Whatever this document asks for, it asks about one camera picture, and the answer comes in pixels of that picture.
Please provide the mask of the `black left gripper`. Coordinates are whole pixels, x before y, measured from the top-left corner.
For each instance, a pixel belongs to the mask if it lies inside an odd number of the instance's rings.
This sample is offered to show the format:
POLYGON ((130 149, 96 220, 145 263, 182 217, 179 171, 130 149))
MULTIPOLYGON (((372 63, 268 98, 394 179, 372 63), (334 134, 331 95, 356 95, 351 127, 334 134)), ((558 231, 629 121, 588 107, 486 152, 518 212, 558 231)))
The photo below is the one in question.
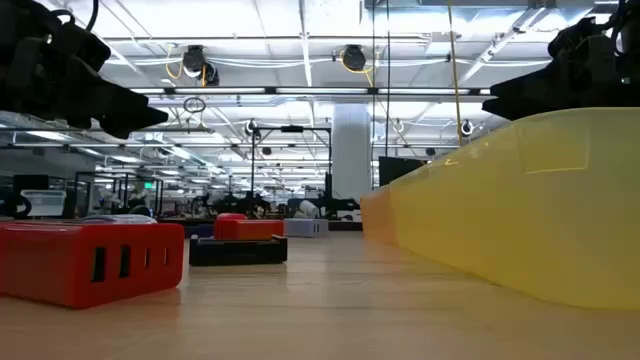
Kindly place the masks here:
POLYGON ((127 139, 132 132, 163 123, 168 115, 149 99, 104 80, 99 71, 109 48, 70 22, 29 35, 1 34, 1 108, 87 128, 100 121, 107 134, 127 139))

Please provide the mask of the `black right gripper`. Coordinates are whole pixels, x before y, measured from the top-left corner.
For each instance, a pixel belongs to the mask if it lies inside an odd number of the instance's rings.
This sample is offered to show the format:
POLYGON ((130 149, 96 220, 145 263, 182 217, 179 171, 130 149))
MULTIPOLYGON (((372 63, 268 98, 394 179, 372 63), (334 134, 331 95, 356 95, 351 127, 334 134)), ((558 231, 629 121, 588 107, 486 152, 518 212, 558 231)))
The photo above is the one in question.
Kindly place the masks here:
MULTIPOLYGON (((581 92, 602 97, 632 98, 639 94, 639 19, 622 17, 599 24, 586 17, 561 30, 547 47, 553 67, 543 68, 490 87, 507 95, 574 98, 581 92)), ((507 120, 581 108, 638 108, 638 102, 550 105, 526 98, 495 98, 485 112, 507 120)))

